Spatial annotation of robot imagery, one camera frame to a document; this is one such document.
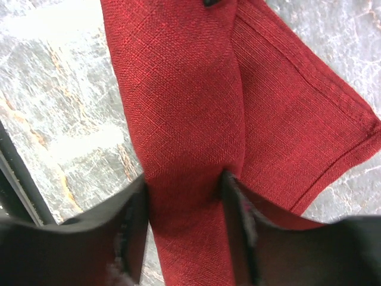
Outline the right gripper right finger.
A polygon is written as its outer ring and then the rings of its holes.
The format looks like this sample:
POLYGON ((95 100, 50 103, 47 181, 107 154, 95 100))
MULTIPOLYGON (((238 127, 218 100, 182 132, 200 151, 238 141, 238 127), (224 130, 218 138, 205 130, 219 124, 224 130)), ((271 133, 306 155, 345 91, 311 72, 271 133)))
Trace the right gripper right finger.
POLYGON ((309 220, 229 172, 220 189, 236 285, 380 284, 379 216, 309 220))

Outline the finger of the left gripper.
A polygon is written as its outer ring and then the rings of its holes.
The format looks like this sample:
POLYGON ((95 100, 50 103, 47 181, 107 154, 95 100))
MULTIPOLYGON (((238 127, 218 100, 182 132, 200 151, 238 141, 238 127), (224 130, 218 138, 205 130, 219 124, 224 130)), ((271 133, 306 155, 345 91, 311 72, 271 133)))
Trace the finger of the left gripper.
POLYGON ((221 0, 203 0, 203 4, 205 7, 211 7, 215 4, 218 4, 221 0))

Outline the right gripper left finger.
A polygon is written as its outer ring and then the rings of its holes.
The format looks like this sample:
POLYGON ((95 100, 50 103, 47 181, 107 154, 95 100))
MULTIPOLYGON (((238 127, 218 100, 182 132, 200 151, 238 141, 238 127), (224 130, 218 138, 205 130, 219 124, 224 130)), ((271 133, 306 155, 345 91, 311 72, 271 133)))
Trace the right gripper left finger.
POLYGON ((2 285, 138 285, 148 230, 143 176, 61 225, 1 219, 2 285))

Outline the dark red cloth napkin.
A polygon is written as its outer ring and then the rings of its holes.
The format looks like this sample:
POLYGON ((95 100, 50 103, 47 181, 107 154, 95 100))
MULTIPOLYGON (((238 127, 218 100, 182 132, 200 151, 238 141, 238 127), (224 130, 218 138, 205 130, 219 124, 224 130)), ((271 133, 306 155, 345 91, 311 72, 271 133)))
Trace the dark red cloth napkin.
POLYGON ((222 171, 295 214, 380 150, 371 107, 264 1, 102 1, 167 285, 233 285, 222 171))

